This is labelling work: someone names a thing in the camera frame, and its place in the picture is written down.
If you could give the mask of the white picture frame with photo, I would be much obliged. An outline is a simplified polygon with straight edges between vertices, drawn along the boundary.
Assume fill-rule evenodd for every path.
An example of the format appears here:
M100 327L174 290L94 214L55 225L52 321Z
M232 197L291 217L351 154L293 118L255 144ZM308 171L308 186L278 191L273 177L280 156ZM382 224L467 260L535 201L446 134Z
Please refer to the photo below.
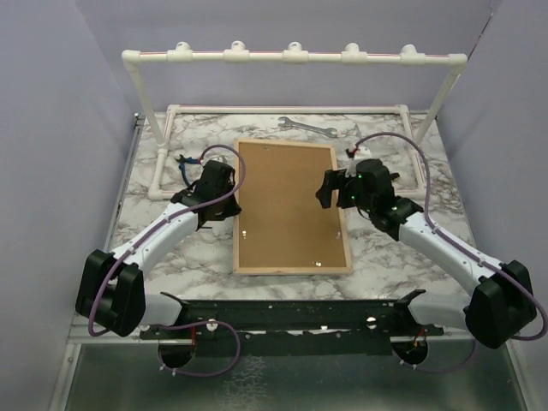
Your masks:
M351 252L343 210L315 197L337 166L332 145L239 139L245 165L236 176L241 213L234 219L236 275L348 275Z

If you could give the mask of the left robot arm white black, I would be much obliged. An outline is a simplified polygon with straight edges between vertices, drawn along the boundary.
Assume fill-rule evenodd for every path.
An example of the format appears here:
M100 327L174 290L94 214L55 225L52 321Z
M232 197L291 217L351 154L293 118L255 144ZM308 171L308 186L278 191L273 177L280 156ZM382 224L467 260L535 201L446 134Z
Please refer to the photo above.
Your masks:
M88 319L92 337L113 332L126 337L144 325L159 325L167 336L183 336L189 317L175 297L146 292L145 279L180 242L204 226L241 212L235 199L235 169L208 161L200 179L174 194L163 212L136 237L110 252L86 258L75 303Z

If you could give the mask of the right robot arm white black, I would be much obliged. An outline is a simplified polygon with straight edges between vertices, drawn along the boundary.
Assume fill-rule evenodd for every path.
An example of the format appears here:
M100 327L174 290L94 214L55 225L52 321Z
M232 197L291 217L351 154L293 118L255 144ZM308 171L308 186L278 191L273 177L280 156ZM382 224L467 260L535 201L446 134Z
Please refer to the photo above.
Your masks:
M527 268L516 260L503 263L441 229L423 206L396 195L393 178L380 160L365 159L350 170L327 170L316 197L325 209L365 213L377 230L427 257L465 290L413 292L394 312L395 328L412 335L423 325L449 326L468 331L487 348L517 337L537 316Z

